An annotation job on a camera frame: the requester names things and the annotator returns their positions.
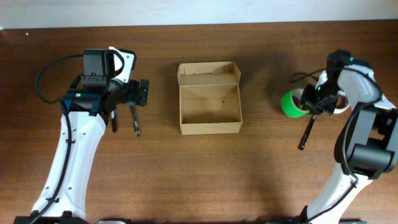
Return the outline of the green tape roll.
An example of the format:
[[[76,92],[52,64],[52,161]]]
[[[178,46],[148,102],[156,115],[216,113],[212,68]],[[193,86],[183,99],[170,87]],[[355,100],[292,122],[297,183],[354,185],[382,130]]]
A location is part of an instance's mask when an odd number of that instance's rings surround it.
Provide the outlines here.
[[[304,110],[299,107],[294,101],[301,100],[304,92],[303,88],[294,88],[283,95],[281,99],[282,111],[290,118],[300,118],[310,113],[309,110]]]

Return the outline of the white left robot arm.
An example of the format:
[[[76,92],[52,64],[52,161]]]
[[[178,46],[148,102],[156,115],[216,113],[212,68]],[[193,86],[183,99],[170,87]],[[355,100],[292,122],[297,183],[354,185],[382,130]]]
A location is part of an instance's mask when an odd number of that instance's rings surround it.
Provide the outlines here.
[[[83,73],[57,101],[62,111],[60,139],[45,186],[28,217],[15,223],[84,223],[86,190],[97,147],[107,126],[118,130],[118,105],[127,105],[141,135],[136,108],[145,106],[149,81],[133,80],[132,50],[87,49]]]

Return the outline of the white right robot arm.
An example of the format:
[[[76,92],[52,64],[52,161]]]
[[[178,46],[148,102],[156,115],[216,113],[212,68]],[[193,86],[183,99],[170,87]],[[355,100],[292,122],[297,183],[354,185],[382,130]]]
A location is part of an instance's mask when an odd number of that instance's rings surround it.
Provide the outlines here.
[[[397,164],[397,108],[376,83],[370,64],[336,50],[321,73],[325,79],[304,88],[303,107],[313,115],[333,114],[343,93],[352,112],[335,143],[332,175],[297,223],[338,223],[360,191]]]

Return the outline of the white masking tape roll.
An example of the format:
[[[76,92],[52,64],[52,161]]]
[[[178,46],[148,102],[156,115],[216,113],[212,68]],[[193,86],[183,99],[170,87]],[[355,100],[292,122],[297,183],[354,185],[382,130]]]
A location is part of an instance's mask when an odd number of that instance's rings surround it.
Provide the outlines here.
[[[350,107],[347,97],[338,95],[337,102],[333,114],[341,114]]]

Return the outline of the black pen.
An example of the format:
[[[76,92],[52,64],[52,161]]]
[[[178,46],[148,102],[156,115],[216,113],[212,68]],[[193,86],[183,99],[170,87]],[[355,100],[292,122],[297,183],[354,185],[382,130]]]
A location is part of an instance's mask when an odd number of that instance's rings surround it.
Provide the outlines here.
[[[301,140],[299,142],[299,145],[298,145],[298,149],[301,150],[301,151],[303,151],[305,149],[306,143],[308,141],[308,137],[309,137],[309,135],[311,133],[311,130],[313,128],[313,124],[315,122],[316,117],[317,116],[315,114],[312,115],[312,117],[310,118],[310,120],[309,120],[309,122],[307,124],[307,127],[306,127],[306,129],[305,129],[305,131],[304,131],[304,133],[302,135],[302,138],[301,138]]]

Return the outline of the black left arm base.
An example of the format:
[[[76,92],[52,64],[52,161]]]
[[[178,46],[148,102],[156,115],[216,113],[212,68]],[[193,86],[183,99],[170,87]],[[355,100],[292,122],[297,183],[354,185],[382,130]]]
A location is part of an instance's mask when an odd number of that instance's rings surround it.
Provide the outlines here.
[[[32,212],[29,216],[17,216],[14,219],[14,224],[30,224],[38,215],[38,212]],[[60,217],[45,217],[41,216],[34,223],[35,224],[90,224],[80,217],[73,217],[71,211],[64,211]]]

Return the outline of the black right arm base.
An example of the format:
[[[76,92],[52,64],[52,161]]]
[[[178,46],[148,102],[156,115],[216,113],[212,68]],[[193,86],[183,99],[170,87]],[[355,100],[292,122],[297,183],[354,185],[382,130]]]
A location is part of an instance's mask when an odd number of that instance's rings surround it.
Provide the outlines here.
[[[278,221],[266,221],[266,222],[262,222],[265,224],[299,224],[299,223],[305,223],[308,224],[309,222],[305,222],[303,220],[301,220],[299,217],[297,218],[288,218],[285,220],[278,220]],[[328,221],[327,219],[323,219],[323,218],[317,218],[312,220],[309,224],[321,224],[321,223],[334,223],[334,224],[368,224],[367,221],[363,221],[357,218],[352,218],[352,219],[342,219],[339,220],[338,222],[334,222],[334,221]]]

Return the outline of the brown cardboard box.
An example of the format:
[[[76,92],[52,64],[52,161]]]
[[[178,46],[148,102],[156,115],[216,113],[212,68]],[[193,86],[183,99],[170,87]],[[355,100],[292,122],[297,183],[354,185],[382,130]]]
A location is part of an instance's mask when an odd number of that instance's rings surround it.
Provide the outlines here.
[[[240,77],[234,62],[181,63],[177,73],[181,134],[238,133],[243,124]]]

